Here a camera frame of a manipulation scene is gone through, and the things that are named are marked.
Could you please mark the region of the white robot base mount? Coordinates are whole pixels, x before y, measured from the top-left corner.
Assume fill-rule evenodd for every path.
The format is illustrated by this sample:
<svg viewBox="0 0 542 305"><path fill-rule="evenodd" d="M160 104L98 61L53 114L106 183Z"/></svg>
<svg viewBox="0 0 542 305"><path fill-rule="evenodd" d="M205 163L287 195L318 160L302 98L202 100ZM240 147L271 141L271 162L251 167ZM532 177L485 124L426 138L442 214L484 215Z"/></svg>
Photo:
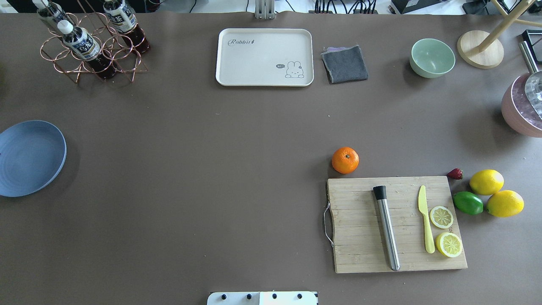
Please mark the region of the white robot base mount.
<svg viewBox="0 0 542 305"><path fill-rule="evenodd" d="M207 305L318 305L313 291L239 291L215 292L207 298Z"/></svg>

